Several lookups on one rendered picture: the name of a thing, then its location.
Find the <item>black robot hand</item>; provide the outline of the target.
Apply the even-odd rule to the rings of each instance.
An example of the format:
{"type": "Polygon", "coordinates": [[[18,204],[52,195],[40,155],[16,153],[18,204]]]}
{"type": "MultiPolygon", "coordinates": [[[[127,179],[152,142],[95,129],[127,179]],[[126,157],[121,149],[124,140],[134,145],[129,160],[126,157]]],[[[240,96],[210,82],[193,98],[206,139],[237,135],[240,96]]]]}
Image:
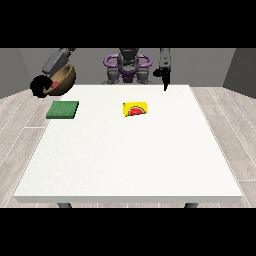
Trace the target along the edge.
{"type": "Polygon", "coordinates": [[[164,84],[164,90],[167,90],[168,85],[170,84],[170,74],[171,74],[171,70],[169,68],[159,68],[153,72],[153,75],[155,77],[162,78],[162,82],[164,84]]]}
{"type": "Polygon", "coordinates": [[[48,90],[52,83],[53,81],[49,77],[39,75],[36,76],[30,83],[30,89],[32,90],[34,96],[37,96],[38,98],[45,98],[46,94],[43,93],[43,90],[48,90]]]}

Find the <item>brown wooden bowl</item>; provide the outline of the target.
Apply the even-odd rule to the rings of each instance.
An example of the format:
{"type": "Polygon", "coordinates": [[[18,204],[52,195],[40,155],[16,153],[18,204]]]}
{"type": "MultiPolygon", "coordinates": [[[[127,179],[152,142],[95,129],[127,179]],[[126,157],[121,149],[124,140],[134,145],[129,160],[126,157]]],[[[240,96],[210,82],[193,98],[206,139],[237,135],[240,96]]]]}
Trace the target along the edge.
{"type": "Polygon", "coordinates": [[[50,96],[62,96],[68,92],[74,85],[76,80],[75,68],[72,64],[68,64],[58,70],[52,77],[53,82],[57,82],[57,85],[44,88],[43,93],[50,96]]]}

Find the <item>green square pad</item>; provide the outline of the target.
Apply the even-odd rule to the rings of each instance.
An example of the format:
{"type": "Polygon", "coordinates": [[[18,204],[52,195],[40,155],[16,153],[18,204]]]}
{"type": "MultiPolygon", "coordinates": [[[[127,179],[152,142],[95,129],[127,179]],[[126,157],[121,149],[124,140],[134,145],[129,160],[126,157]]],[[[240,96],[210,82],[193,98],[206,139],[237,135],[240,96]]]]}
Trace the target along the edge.
{"type": "Polygon", "coordinates": [[[46,114],[46,118],[73,119],[78,106],[78,101],[54,101],[46,114]]]}

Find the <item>yellow cup with melon print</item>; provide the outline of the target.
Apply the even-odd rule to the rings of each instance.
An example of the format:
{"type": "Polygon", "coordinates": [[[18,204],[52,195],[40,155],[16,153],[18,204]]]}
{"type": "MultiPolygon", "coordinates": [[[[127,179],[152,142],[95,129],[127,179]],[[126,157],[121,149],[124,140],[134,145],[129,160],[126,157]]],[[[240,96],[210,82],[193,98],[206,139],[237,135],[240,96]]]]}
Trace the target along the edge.
{"type": "Polygon", "coordinates": [[[124,102],[123,114],[125,117],[146,114],[148,105],[146,102],[124,102]]]}

